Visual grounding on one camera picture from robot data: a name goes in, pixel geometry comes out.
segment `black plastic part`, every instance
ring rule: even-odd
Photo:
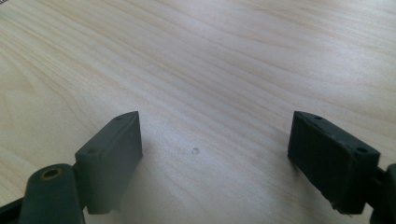
[[[370,223],[372,224],[394,223],[389,207],[388,195],[385,191],[386,179],[387,173],[377,168],[366,188],[367,203],[374,208],[370,219]]]
[[[74,170],[70,165],[51,165],[29,178],[19,224],[43,223],[84,223]]]
[[[0,208],[0,223],[2,224],[18,223],[21,212],[22,200],[23,199],[18,199],[17,201],[6,204],[5,206]]]
[[[396,164],[388,167],[385,174],[384,186],[389,210],[391,211],[393,221],[396,222]]]
[[[81,206],[86,205],[90,214],[118,209],[142,157],[138,112],[111,120],[76,153],[74,168]]]
[[[294,112],[289,158],[342,214],[360,214],[379,152],[316,115]]]

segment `table top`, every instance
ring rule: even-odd
[[[287,158],[318,114],[396,162],[396,2],[21,1],[0,5],[0,204],[139,111],[121,213],[87,223],[368,223]]]

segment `small hole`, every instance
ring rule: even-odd
[[[51,178],[56,176],[57,174],[59,174],[59,171],[57,171],[56,169],[48,170],[46,173],[44,173],[44,177]]]
[[[90,148],[90,149],[88,149],[88,153],[90,153],[90,154],[94,154],[94,153],[96,153],[96,152],[98,152],[98,149],[96,149],[96,148]]]
[[[41,173],[41,179],[50,180],[50,179],[53,179],[55,177],[58,177],[61,174],[62,174],[62,169],[61,168],[52,168],[52,169],[49,169],[49,170]]]
[[[358,147],[358,151],[362,153],[368,152],[366,148]]]

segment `wooden table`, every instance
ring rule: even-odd
[[[88,223],[368,223],[287,159],[292,113],[396,162],[396,2],[11,0],[0,6],[0,204],[138,110],[122,213]]]

